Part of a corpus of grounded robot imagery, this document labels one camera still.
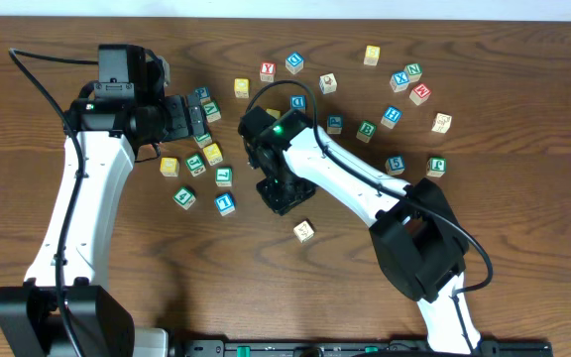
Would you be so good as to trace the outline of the red A wooden block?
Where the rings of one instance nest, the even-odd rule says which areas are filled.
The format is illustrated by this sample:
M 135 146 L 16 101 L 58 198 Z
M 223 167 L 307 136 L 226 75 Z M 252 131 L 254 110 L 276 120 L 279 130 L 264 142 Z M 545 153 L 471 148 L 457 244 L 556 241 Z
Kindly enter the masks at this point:
M 300 243 L 305 243 L 311 239 L 315 231 L 308 220 L 303 220 L 293 228 L 294 235 Z

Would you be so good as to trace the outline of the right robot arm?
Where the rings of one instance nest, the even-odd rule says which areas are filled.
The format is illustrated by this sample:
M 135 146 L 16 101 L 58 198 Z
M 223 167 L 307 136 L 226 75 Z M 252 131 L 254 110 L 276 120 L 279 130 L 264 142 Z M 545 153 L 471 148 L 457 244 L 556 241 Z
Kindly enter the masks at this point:
M 335 143 L 298 110 L 276 119 L 261 107 L 243 114 L 238 132 L 257 191 L 285 215 L 322 188 L 368 227 L 390 283 L 415 301 L 436 352 L 471 354 L 480 335 L 462 293 L 467 239 L 442 190 L 424 178 L 412 185 L 369 166 Z

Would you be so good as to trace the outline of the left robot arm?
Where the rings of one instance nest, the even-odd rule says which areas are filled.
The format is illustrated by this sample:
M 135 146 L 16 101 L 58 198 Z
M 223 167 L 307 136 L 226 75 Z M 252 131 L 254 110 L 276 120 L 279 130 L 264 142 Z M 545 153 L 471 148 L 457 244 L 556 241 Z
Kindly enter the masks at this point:
M 0 288 L 0 328 L 17 356 L 167 356 L 171 338 L 140 328 L 108 291 L 111 238 L 144 146 L 203 135 L 199 99 L 166 95 L 168 63 L 135 45 L 102 45 L 95 80 L 57 116 L 65 133 L 57 200 L 23 283 Z

